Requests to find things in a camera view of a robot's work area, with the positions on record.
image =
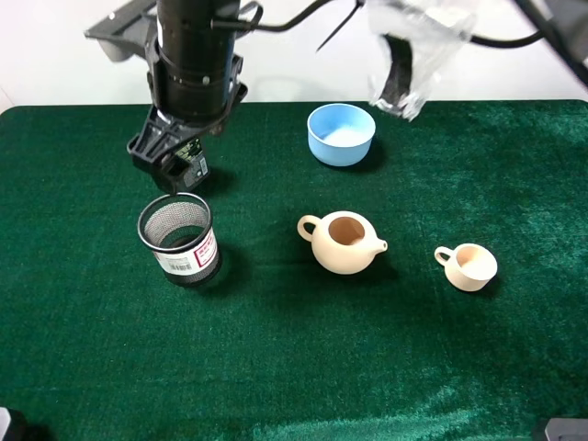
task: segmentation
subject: white wall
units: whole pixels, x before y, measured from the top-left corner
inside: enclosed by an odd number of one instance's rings
[[[283,22],[310,0],[263,0],[265,22]],[[124,0],[0,0],[0,111],[14,105],[147,103],[146,65],[111,63],[91,27]],[[480,0],[480,34],[521,37],[532,28],[510,0]],[[321,52],[316,47],[354,0],[325,6],[286,34],[240,40],[250,101],[369,99],[370,62],[380,57],[362,11]],[[588,98],[546,43],[497,51],[469,45],[446,68],[433,99]]]

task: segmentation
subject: green velvet cloth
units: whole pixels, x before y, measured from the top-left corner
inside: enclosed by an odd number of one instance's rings
[[[0,406],[36,439],[501,440],[588,417],[588,107],[430,103],[374,116],[368,157],[314,159],[316,104],[246,104],[204,146],[224,256],[166,281],[136,221],[159,196],[126,142],[145,106],[0,117]],[[331,274],[305,214],[364,215],[389,250]],[[433,252],[480,243],[467,294]]]

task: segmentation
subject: teapot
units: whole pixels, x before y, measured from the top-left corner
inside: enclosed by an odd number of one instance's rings
[[[304,225],[311,223],[309,233]],[[351,211],[336,211],[322,219],[302,216],[298,233],[312,244],[316,260],[336,274],[355,274],[366,269],[374,256],[388,249],[386,241],[378,239],[374,227],[366,218]]]

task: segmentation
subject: beige cup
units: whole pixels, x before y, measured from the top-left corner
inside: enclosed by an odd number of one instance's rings
[[[435,259],[445,267],[451,284],[463,291],[477,291],[496,276],[498,264],[490,251],[475,243],[463,243],[455,250],[440,246]]]

